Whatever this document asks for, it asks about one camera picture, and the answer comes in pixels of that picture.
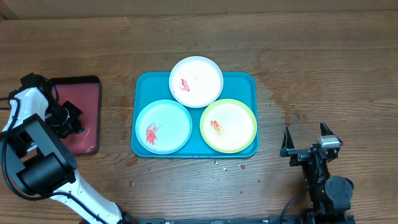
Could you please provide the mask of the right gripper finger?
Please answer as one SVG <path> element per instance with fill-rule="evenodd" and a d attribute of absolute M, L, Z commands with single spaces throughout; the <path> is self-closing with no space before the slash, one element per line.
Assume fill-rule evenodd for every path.
<path fill-rule="evenodd" d="M 281 151 L 291 151 L 294 150 L 295 146 L 287 125 L 284 128 L 284 139 L 282 141 Z"/>
<path fill-rule="evenodd" d="M 320 123 L 320 131 L 322 136 L 334 135 L 334 133 L 329 129 L 324 121 Z"/>

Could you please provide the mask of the light blue plate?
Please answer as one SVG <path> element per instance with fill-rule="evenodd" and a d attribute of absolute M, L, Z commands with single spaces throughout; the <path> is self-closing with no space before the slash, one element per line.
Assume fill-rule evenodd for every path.
<path fill-rule="evenodd" d="M 138 114 L 134 131 L 139 144 L 157 155 L 171 154 L 188 142 L 192 119 L 187 109 L 174 100 L 149 103 Z"/>

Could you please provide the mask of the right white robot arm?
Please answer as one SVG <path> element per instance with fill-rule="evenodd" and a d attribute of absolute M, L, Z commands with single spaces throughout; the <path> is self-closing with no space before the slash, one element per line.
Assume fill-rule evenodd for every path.
<path fill-rule="evenodd" d="M 306 189 L 294 196 L 284 207 L 279 223 L 354 223 L 347 216 L 351 209 L 354 184 L 351 180 L 332 176 L 328 163 L 338 157 L 343 141 L 324 123 L 320 123 L 321 136 L 308 149 L 296 149 L 286 126 L 280 157 L 288 157 L 291 167 L 300 166 Z M 298 198 L 309 194 L 312 207 L 303 209 L 298 215 L 286 217 L 286 211 Z"/>

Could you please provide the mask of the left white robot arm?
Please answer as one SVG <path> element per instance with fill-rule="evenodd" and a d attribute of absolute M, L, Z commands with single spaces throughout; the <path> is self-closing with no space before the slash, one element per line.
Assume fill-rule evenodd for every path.
<path fill-rule="evenodd" d="M 4 98 L 10 117 L 1 131 L 1 169 L 5 183 L 28 201 L 51 198 L 84 223 L 136 223 L 118 204 L 99 194 L 79 173 L 75 156 L 63 143 L 85 133 L 98 151 L 100 79 L 95 76 L 45 78 L 30 73 Z"/>

